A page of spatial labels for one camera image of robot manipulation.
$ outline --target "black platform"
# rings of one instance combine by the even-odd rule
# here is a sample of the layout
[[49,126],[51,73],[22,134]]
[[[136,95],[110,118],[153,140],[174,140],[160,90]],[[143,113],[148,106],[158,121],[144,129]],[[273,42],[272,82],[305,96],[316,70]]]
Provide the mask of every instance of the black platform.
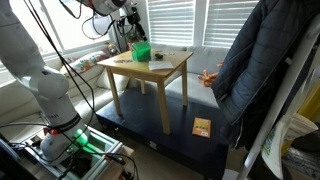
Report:
[[[97,112],[101,123],[118,127],[124,135],[152,147],[159,153],[212,179],[221,179],[224,173],[228,146],[220,138],[220,127],[226,118],[211,107],[167,97],[170,135],[163,134],[157,96],[132,88],[120,97],[123,116],[116,113],[113,102]],[[211,138],[191,134],[195,117],[211,120]]]

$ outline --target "green light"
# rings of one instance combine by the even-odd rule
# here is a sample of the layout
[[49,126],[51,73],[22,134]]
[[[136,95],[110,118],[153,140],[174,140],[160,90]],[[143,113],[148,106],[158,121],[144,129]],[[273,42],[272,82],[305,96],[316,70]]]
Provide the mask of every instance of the green light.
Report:
[[74,136],[77,138],[77,143],[81,146],[84,146],[88,143],[88,137],[85,133],[83,133],[82,129],[77,129]]

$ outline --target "dark jacket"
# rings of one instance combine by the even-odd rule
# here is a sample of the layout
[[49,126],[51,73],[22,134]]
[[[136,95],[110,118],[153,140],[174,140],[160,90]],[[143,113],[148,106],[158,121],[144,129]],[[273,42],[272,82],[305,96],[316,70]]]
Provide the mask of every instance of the dark jacket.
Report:
[[261,0],[253,10],[212,85],[228,119],[222,133],[231,145],[255,138],[281,83],[281,62],[319,12],[319,0]]

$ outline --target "table leg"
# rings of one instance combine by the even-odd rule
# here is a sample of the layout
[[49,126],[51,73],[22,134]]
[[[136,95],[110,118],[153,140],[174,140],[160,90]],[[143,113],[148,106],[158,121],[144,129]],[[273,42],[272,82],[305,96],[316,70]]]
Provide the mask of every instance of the table leg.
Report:
[[141,94],[146,94],[146,81],[141,80]]
[[109,83],[110,83],[110,86],[111,86],[111,92],[112,92],[112,96],[113,96],[113,101],[114,101],[114,104],[116,106],[118,115],[121,116],[122,112],[121,112],[121,108],[120,108],[118,92],[117,92],[117,89],[116,89],[116,84],[114,82],[113,74],[112,74],[110,68],[106,68],[106,70],[107,70],[107,74],[108,74],[108,78],[109,78]]
[[160,114],[162,121],[162,128],[164,134],[170,134],[170,124],[168,118],[167,99],[164,89],[164,81],[158,81],[158,99],[160,106]]
[[187,81],[187,62],[181,67],[182,73],[182,104],[188,105],[188,81]]

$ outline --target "green object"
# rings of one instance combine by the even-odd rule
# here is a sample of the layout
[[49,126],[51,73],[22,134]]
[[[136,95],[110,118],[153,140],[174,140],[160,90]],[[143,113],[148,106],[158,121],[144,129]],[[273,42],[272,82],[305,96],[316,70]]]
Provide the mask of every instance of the green object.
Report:
[[150,60],[151,46],[148,42],[138,42],[132,44],[132,59],[134,61]]
[[85,133],[83,133],[82,129],[78,129],[74,136],[77,138],[77,143],[81,146],[84,146],[88,143],[88,137]]

